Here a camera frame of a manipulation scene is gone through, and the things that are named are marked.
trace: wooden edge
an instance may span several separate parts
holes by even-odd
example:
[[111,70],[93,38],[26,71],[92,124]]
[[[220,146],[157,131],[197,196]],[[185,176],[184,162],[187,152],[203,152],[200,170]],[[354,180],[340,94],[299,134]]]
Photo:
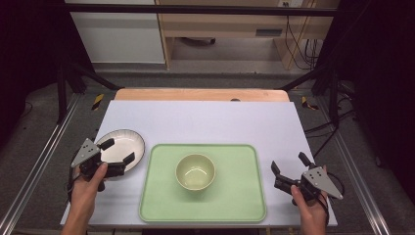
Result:
[[[155,4],[160,5],[160,1],[156,0]],[[160,38],[161,38],[162,51],[164,53],[165,66],[168,70],[170,70],[172,44],[170,42],[167,42],[165,38],[162,14],[157,14],[157,18],[159,22],[159,32],[160,32]]]
[[290,102],[283,90],[175,88],[124,88],[116,92],[115,100]]

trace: aluminum rail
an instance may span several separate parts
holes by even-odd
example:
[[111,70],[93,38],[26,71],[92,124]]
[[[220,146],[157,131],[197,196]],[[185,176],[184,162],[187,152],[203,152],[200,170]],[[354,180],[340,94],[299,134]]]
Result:
[[31,170],[29,176],[27,177],[26,181],[24,182],[21,191],[19,192],[18,196],[13,201],[12,205],[9,207],[6,214],[3,216],[1,223],[0,223],[0,234],[2,235],[9,235],[12,234],[13,229],[16,226],[16,223],[19,220],[25,206],[27,205],[30,196],[32,195],[34,189],[37,186],[37,183],[42,176],[46,165],[49,163],[58,143],[61,140],[62,135],[64,134],[70,118],[73,116],[73,113],[79,103],[81,94],[73,94],[68,105],[68,113],[63,119],[63,121],[58,124],[51,137],[49,138],[48,142],[46,143],[45,147],[43,148],[42,153],[38,157],[33,169]]
[[[317,103],[318,107],[321,108],[321,111],[323,112],[326,120],[330,121],[327,103],[324,98],[318,97]],[[330,128],[332,131],[335,129],[333,125],[330,125]],[[354,163],[354,160],[347,148],[340,130],[338,130],[333,137],[335,138],[336,144],[341,153],[341,159],[346,168],[348,176],[351,179],[351,184],[353,185],[356,195],[359,198],[364,211],[366,212],[366,216],[369,219],[373,231],[376,235],[390,235],[391,232],[388,228],[388,225],[385,222],[385,219],[382,216],[382,213],[379,210],[378,205],[376,204],[375,199],[373,198],[372,193],[366,184],[366,181],[363,179],[363,176],[360,174],[360,171]]]
[[354,15],[354,11],[333,8],[281,8],[243,6],[198,5],[128,5],[128,4],[45,4],[45,10],[89,13],[161,13],[161,14],[207,14],[207,15],[259,15],[259,16],[310,16],[336,17]]

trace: robotic arm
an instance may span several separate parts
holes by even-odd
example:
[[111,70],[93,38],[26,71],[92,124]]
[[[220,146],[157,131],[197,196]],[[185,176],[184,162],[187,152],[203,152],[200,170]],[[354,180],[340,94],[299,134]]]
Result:
[[[81,145],[80,149],[77,151],[72,163],[70,164],[70,171],[69,171],[69,183],[68,183],[68,198],[70,201],[71,198],[71,191],[73,189],[73,181],[76,180],[77,177],[83,176],[87,180],[91,179],[95,172],[97,171],[100,164],[103,162],[101,161],[101,151],[106,151],[110,147],[115,144],[115,140],[113,138],[105,141],[101,145],[94,144],[90,139],[86,139],[83,144]],[[120,175],[124,175],[125,167],[132,163],[135,160],[134,152],[125,157],[122,162],[119,163],[109,163],[107,173],[105,178],[116,177]],[[79,165],[80,174],[73,175],[73,170]],[[105,189],[104,181],[101,181],[98,191],[102,192]]]
[[329,178],[326,171],[321,166],[312,163],[304,153],[299,154],[299,158],[308,171],[301,175],[301,179],[290,179],[281,175],[281,171],[275,162],[272,162],[271,169],[275,175],[274,187],[291,195],[291,186],[296,185],[300,188],[304,199],[308,202],[317,199],[321,191],[327,192],[333,198],[342,199],[342,193],[337,189],[336,185]]

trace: black pole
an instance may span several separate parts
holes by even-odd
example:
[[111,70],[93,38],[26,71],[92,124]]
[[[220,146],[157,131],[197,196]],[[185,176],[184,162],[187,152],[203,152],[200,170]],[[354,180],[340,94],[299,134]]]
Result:
[[303,76],[301,76],[300,78],[282,86],[279,88],[274,88],[274,90],[284,90],[284,91],[289,91],[291,89],[296,88],[297,86],[303,84],[304,82],[317,77],[318,75],[322,75],[324,72],[326,72],[326,65],[321,65],[320,67],[311,70],[310,72],[304,74]]
[[93,80],[97,81],[98,83],[104,85],[105,87],[109,88],[110,90],[119,90],[121,88],[124,88],[122,86],[117,86],[115,84],[112,84],[111,82],[105,80],[104,78],[102,78],[100,75],[98,75],[97,73],[87,70],[86,68],[78,65],[78,64],[71,64],[70,65],[72,69],[74,69],[75,71],[88,76],[89,78],[92,78]]
[[45,10],[89,13],[160,13],[160,14],[209,14],[209,15],[257,15],[257,16],[310,16],[336,17],[354,14],[324,8],[280,8],[243,6],[197,6],[197,5],[128,5],[128,4],[46,4]]

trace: white cabinet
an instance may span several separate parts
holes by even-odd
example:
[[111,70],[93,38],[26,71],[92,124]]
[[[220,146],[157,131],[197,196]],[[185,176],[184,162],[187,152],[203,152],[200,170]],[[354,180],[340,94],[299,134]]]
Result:
[[[147,4],[153,0],[66,0],[67,3]],[[92,63],[164,64],[157,14],[71,13]]]

